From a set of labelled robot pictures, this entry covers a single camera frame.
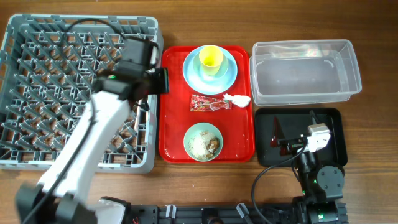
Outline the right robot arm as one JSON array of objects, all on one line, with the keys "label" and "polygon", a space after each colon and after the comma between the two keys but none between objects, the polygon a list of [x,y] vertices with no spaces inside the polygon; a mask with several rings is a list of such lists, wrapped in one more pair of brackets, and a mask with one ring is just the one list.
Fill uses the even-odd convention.
[{"label": "right robot arm", "polygon": [[292,156],[289,163],[303,190],[303,195],[292,201],[290,219],[295,223],[348,223],[346,205],[339,202],[343,198],[344,168],[322,162],[317,154],[326,148],[331,131],[313,111],[310,117],[313,124],[307,132],[290,139],[284,136],[279,120],[273,120],[270,145],[279,147],[282,156]]}]

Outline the red strawberry candy wrapper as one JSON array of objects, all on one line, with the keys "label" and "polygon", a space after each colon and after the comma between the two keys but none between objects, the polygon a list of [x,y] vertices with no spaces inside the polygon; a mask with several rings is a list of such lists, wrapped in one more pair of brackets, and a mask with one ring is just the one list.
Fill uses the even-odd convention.
[{"label": "red strawberry candy wrapper", "polygon": [[192,95],[190,98],[190,111],[210,112],[220,109],[229,110],[231,108],[232,103],[229,100],[203,95]]}]

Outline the green bowl with rice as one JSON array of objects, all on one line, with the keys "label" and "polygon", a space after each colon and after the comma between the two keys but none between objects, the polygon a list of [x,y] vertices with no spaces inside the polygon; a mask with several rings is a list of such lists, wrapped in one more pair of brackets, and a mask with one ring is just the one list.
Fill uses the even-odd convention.
[{"label": "green bowl with rice", "polygon": [[210,123],[197,123],[185,133],[183,146],[193,160],[209,162],[220,155],[223,136],[216,126]]}]

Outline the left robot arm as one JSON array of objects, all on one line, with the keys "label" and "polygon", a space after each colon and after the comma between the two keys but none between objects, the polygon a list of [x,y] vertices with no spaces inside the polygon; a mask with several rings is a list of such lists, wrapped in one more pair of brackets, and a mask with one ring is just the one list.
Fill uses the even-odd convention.
[{"label": "left robot arm", "polygon": [[169,92],[167,70],[157,68],[155,42],[126,38],[115,70],[97,75],[84,112],[55,163],[35,187],[22,185],[16,195],[21,223],[131,223],[131,204],[105,197],[96,205],[85,201],[102,155],[132,106],[148,110],[139,100]]}]

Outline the white napkin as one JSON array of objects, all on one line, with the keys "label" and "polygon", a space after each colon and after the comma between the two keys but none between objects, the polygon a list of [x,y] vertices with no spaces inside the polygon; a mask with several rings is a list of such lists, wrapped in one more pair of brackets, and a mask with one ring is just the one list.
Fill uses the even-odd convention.
[{"label": "white napkin", "polygon": [[247,107],[251,102],[251,98],[246,95],[229,95],[229,94],[225,93],[223,95],[223,98],[225,100],[232,102],[232,104],[234,104],[240,108]]}]

